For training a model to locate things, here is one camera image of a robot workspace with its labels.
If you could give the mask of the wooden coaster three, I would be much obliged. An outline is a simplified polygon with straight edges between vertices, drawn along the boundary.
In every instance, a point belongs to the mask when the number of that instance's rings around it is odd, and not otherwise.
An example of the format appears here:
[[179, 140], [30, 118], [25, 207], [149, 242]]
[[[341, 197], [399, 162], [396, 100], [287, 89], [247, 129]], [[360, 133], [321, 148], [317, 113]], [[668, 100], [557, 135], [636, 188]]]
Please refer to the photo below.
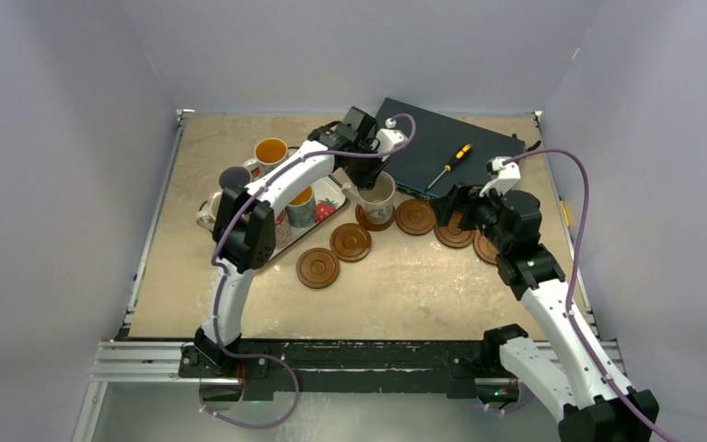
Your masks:
[[459, 226], [462, 216], [463, 213], [461, 211], [456, 211], [446, 226], [435, 225], [435, 237], [442, 245], [451, 249], [464, 249], [473, 242], [475, 231], [463, 230]]

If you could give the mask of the wooden coaster two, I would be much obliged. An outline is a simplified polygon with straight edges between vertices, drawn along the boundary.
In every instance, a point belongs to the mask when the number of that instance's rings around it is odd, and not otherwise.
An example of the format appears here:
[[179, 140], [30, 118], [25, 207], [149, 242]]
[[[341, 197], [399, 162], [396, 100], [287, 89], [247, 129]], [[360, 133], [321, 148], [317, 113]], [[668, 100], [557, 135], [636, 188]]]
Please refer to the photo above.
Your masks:
[[410, 199], [397, 207], [396, 223], [403, 233], [425, 235], [435, 228], [435, 212], [428, 202]]

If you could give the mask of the wooden coaster four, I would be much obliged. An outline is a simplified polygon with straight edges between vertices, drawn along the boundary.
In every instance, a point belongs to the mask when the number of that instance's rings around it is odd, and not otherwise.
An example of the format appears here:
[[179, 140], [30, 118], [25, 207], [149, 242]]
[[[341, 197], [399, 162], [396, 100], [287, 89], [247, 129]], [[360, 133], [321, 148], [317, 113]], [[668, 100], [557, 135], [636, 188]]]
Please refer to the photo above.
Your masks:
[[478, 258], [483, 262], [490, 265], [497, 263], [498, 250], [481, 232], [476, 233], [473, 248]]

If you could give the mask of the cream white mug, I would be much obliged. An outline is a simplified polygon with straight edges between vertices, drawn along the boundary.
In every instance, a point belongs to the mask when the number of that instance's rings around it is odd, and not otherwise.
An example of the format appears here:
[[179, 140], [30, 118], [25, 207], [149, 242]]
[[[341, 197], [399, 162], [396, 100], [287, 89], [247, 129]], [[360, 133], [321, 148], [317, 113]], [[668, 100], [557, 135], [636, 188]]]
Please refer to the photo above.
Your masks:
[[370, 190], [357, 188], [348, 182], [343, 184], [342, 193], [363, 210], [365, 220], [371, 225], [382, 227], [392, 221], [396, 182], [387, 172], [377, 177]]

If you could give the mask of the wooden coaster one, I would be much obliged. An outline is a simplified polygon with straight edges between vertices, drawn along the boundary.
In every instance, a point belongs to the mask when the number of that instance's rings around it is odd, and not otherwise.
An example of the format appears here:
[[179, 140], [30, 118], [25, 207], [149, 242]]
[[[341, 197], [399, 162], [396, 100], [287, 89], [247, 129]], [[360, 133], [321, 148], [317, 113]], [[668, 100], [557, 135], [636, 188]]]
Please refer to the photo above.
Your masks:
[[396, 218], [396, 213], [394, 211], [392, 211], [390, 218], [386, 222], [381, 223], [381, 224], [372, 223], [365, 216], [365, 210], [359, 205], [357, 205], [355, 207], [354, 213], [355, 213], [355, 219], [359, 225], [361, 225], [362, 227], [364, 227], [365, 229], [367, 229], [369, 231], [376, 231], [376, 232], [383, 231], [383, 230], [386, 230], [387, 228], [389, 228], [395, 222], [395, 218]]

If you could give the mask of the white floral mug orange inside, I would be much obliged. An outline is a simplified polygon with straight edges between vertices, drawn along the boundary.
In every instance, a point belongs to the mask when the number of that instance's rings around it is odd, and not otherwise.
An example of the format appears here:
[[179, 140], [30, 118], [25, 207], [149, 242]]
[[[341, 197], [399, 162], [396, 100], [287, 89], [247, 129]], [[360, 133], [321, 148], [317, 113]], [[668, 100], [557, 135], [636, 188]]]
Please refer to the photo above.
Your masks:
[[288, 157], [288, 146], [280, 138], [266, 138], [254, 147], [253, 157], [243, 167], [253, 178], [260, 178], [280, 166]]

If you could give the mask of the wooden coaster five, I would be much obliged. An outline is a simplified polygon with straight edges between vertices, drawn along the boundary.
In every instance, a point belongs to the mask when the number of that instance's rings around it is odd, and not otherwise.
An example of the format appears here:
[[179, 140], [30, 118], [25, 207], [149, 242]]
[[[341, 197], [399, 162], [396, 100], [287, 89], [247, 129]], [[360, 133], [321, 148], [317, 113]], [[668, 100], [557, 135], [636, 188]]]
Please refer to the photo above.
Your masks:
[[330, 235], [330, 250], [341, 261], [359, 262], [369, 254], [371, 249], [371, 235], [359, 224], [342, 224]]

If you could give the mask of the purple inside pink mug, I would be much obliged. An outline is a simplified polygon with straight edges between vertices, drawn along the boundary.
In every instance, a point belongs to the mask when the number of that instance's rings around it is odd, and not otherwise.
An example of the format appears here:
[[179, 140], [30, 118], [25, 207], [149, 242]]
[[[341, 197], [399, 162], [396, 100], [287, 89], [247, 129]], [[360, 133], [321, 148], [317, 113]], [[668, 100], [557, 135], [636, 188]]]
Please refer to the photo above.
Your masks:
[[218, 186], [225, 189], [229, 186], [245, 186], [252, 180], [251, 173], [242, 166], [233, 166], [224, 169], [218, 176]]

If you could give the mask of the wooden coaster six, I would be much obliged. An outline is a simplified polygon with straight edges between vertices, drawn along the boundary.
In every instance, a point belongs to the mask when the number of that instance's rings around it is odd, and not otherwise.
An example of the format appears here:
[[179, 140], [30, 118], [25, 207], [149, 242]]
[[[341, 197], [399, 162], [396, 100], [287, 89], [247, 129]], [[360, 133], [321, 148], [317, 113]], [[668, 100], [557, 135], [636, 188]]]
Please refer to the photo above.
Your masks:
[[329, 287], [337, 281], [339, 274], [339, 259], [325, 248], [306, 250], [296, 262], [298, 280], [312, 289]]

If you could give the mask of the beige cream mug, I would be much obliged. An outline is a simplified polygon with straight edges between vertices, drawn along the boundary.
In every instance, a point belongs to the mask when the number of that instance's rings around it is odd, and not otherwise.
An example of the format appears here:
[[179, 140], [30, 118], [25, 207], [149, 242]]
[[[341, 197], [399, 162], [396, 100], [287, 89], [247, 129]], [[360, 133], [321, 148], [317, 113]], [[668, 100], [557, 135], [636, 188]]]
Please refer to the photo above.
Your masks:
[[213, 192], [202, 203], [195, 217], [196, 225], [198, 227], [201, 227], [210, 233], [214, 231], [221, 196], [221, 191]]

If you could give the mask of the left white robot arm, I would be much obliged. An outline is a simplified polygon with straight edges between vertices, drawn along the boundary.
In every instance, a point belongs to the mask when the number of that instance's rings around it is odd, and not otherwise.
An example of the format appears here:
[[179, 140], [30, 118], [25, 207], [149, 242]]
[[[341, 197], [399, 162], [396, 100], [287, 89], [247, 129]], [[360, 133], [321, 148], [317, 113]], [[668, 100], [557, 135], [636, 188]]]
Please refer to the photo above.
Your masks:
[[389, 156], [411, 141], [396, 121], [377, 128], [374, 117], [352, 107], [340, 122], [314, 129], [295, 153], [273, 171], [246, 185], [223, 189], [215, 217], [211, 263], [219, 281], [211, 313], [196, 332], [202, 364], [224, 377], [237, 367], [235, 343], [253, 277], [272, 257], [278, 213], [313, 183], [342, 169], [350, 182], [371, 189]]

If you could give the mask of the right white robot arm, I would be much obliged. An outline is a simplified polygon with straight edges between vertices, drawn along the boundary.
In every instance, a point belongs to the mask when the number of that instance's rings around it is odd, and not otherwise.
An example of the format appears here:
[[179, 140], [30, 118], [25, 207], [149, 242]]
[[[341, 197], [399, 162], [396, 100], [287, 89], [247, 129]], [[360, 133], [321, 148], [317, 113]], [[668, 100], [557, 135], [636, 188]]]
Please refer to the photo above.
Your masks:
[[430, 205], [438, 226], [480, 232], [496, 249], [498, 274], [544, 332], [556, 355], [538, 355], [513, 327], [484, 334], [482, 367], [516, 375], [551, 412], [562, 441], [648, 441], [659, 405], [636, 390], [592, 333], [560, 264], [540, 241], [540, 201], [528, 192], [479, 193], [453, 186]]

